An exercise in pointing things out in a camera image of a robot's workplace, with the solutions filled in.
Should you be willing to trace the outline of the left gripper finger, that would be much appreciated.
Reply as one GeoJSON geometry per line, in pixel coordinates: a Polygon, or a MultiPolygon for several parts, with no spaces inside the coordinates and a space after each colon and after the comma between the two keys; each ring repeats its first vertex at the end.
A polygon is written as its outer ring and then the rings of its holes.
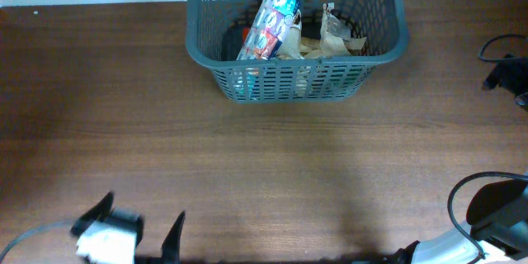
{"type": "Polygon", "coordinates": [[[161,259],[163,264],[179,264],[181,262],[180,245],[185,218],[186,212],[182,211],[162,244],[161,259]]]}
{"type": "Polygon", "coordinates": [[[70,234],[81,235],[93,222],[104,220],[111,212],[113,200],[114,193],[110,191],[95,206],[74,221],[70,234]]]}

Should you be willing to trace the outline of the grey plastic shopping basket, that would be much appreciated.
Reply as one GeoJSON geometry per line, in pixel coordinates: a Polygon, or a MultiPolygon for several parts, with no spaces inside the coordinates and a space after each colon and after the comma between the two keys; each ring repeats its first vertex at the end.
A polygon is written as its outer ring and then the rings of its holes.
{"type": "Polygon", "coordinates": [[[334,3],[333,15],[351,29],[354,38],[366,38],[358,55],[317,59],[236,60],[243,45],[243,31],[251,26],[262,0],[187,0],[186,49],[209,69],[224,94],[239,103],[273,101],[337,101],[353,95],[375,67],[399,58],[408,46],[403,0],[298,0],[302,34],[319,38],[323,4],[334,3]],[[332,70],[339,66],[362,67],[360,77],[344,92],[330,87],[332,70]],[[295,96],[299,66],[309,67],[308,91],[295,96]],[[271,86],[258,96],[239,97],[233,88],[233,72],[245,68],[275,68],[271,86]]]}

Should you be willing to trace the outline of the green lid spice jar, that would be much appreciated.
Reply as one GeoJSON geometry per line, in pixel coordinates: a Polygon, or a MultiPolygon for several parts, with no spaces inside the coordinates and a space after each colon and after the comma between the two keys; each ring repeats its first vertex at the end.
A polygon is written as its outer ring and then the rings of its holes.
{"type": "Polygon", "coordinates": [[[330,87],[334,92],[346,91],[360,77],[362,67],[339,66],[332,70],[330,87]]]}

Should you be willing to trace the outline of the brown clear snack bag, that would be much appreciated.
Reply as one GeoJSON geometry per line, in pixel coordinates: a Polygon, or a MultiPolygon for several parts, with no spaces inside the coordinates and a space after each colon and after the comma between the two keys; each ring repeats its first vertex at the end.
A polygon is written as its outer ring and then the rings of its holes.
{"type": "Polygon", "coordinates": [[[319,42],[323,56],[348,56],[359,54],[366,43],[366,38],[353,38],[351,29],[332,14],[333,2],[323,4],[323,16],[319,42]]]}

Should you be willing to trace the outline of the red spaghetti package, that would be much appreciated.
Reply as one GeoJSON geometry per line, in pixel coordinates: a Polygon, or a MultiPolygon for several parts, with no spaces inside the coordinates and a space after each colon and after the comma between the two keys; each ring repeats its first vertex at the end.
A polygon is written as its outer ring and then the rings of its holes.
{"type": "Polygon", "coordinates": [[[237,60],[243,59],[278,59],[278,49],[284,40],[274,36],[269,31],[247,28],[243,31],[243,47],[238,53],[237,60]]]}

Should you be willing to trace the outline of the Kleenex tissue multipack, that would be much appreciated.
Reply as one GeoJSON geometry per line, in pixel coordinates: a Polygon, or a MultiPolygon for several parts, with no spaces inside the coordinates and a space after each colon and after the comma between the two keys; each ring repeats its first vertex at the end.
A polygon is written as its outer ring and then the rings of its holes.
{"type": "MultiPolygon", "coordinates": [[[[297,12],[300,12],[298,0],[262,0],[249,29],[269,31],[284,40],[297,12]]],[[[255,67],[245,68],[244,73],[233,72],[234,91],[239,97],[248,95],[251,99],[255,99],[261,87],[271,86],[271,75],[276,73],[275,68],[255,67]]]]}

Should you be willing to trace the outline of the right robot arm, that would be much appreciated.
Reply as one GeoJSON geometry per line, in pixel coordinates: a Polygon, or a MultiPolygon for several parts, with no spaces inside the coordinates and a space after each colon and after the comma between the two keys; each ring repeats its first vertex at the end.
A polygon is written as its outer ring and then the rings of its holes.
{"type": "Polygon", "coordinates": [[[527,257],[527,175],[511,172],[477,172],[460,180],[447,199],[454,228],[425,242],[416,241],[384,263],[490,263],[527,257]],[[469,203],[466,219],[459,222],[453,210],[457,192],[482,178],[497,178],[483,186],[469,203]]]}

